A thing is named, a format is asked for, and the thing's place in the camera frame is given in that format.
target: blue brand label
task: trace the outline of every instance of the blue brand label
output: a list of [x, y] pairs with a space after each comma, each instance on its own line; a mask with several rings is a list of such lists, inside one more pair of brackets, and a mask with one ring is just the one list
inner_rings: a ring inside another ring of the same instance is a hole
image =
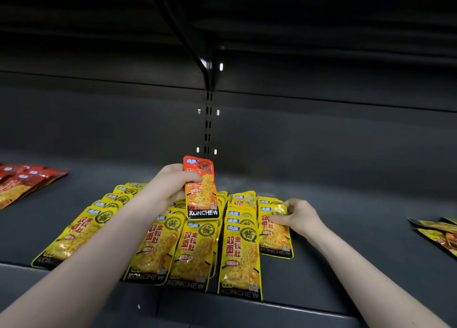
[[187, 222], [187, 225], [189, 227], [200, 228], [200, 225], [198, 225], [197, 223], [193, 223], [193, 222]]
[[228, 230], [228, 231], [239, 232], [239, 227], [235, 227], [235, 226], [228, 225], [228, 226], [227, 226], [227, 230]]
[[89, 214], [92, 214], [92, 215], [98, 215], [100, 214], [100, 210], [95, 210], [95, 209], [88, 209], [87, 211]]

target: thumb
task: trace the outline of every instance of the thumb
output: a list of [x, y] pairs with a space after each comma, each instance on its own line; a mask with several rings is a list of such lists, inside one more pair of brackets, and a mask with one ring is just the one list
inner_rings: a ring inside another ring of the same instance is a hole
[[271, 215], [268, 219], [277, 225], [289, 226], [290, 217], [290, 215]]

